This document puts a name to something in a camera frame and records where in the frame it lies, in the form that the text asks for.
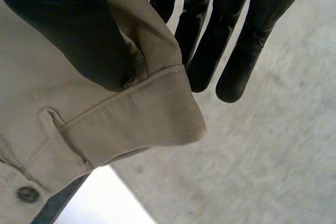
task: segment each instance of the shirt button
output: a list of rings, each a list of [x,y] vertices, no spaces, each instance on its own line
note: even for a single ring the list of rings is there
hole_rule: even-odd
[[[17,193],[17,198],[22,200],[25,203],[34,203],[40,197],[40,194],[37,190],[33,189],[32,187],[21,187]]]

